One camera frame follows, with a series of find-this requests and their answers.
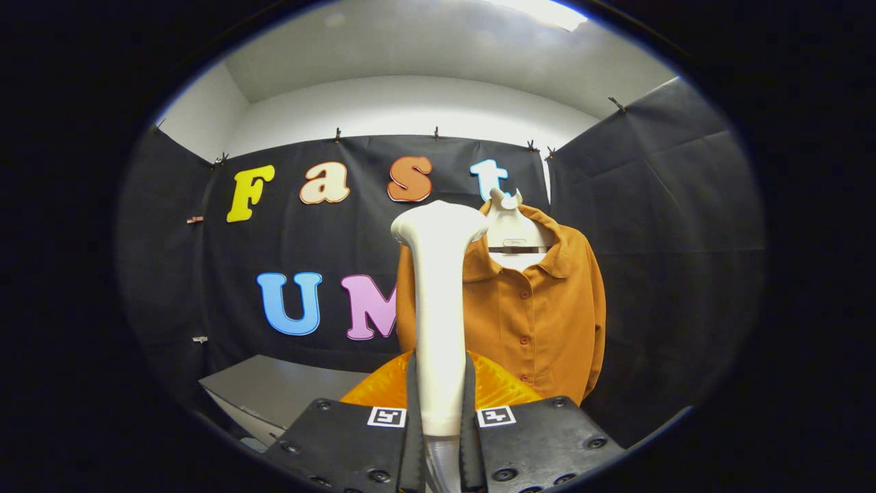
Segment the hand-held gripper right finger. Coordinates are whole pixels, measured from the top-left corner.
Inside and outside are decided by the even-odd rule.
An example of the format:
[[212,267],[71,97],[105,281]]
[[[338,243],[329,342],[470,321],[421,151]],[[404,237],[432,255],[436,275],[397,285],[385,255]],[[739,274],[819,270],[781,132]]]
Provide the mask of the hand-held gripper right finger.
[[460,471],[466,492],[554,492],[617,463],[626,450],[567,396],[542,399],[469,353]]

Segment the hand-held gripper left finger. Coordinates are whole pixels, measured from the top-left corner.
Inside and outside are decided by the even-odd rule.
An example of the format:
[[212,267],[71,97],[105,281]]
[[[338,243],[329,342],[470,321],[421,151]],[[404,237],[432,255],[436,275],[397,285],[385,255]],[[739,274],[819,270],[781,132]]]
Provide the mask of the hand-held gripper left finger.
[[341,399],[313,399],[263,456],[301,492],[422,491],[415,371],[407,352]]

